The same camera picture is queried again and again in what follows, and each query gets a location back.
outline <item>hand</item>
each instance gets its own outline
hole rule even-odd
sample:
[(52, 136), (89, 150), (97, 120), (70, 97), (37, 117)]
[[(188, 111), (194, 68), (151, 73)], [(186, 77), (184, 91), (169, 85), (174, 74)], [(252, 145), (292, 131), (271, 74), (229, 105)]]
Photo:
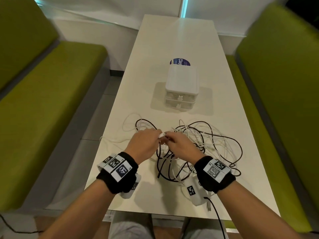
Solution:
[(155, 130), (154, 128), (138, 131), (133, 135), (124, 152), (129, 154), (140, 165), (155, 153), (161, 140), (159, 139), (161, 133), (160, 129)]
[(176, 157), (196, 164), (198, 160), (205, 156), (189, 138), (181, 132), (166, 132), (166, 136), (161, 140), (165, 143)]

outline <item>white plastic box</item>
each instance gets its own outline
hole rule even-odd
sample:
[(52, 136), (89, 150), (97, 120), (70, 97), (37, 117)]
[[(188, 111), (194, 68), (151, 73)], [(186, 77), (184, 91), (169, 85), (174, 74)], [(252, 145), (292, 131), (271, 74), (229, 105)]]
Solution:
[(196, 67), (171, 64), (165, 89), (165, 106), (179, 110), (192, 109), (199, 92)]

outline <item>person's right hand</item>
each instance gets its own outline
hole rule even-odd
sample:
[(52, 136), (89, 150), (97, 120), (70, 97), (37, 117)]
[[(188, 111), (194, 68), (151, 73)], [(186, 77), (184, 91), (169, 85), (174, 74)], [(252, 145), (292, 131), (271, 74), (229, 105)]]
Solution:
[(189, 138), (181, 132), (166, 132), (161, 144), (165, 143), (176, 157), (196, 164), (198, 160), (205, 156)]

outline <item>person's left hand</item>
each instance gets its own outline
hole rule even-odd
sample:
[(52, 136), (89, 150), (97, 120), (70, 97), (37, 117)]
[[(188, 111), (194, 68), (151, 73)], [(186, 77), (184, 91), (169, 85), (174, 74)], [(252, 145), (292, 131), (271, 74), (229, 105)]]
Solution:
[(141, 162), (149, 159), (155, 153), (159, 146), (161, 133), (160, 129), (155, 130), (154, 128), (138, 131), (133, 135), (124, 152), (140, 165)]

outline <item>white table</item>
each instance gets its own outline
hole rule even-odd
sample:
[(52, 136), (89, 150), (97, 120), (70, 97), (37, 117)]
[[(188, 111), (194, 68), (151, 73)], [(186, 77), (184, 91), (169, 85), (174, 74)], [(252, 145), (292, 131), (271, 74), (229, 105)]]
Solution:
[[(169, 62), (183, 58), (197, 66), (200, 93), (194, 108), (179, 112), (164, 106), (164, 90)], [(241, 104), (232, 74), (212, 21), (145, 15), (118, 90), (104, 137), (130, 138), (134, 131), (122, 130), (124, 119), (138, 113), (157, 128), (166, 131), (178, 126), (178, 120), (204, 120), (223, 134), (238, 140), (243, 158), (237, 163), (242, 175), (237, 181), (279, 214), (262, 161)], [(130, 116), (124, 128), (134, 128), (137, 115)], [(98, 175), (96, 165), (109, 154), (121, 152), (128, 141), (112, 143), (103, 139), (96, 154), (86, 187)], [(177, 183), (157, 179), (156, 163), (143, 162), (138, 169), (142, 180), (130, 199), (117, 195), (110, 210), (216, 219), (206, 205), (194, 206)], [(230, 220), (216, 195), (212, 199), (222, 220)]]

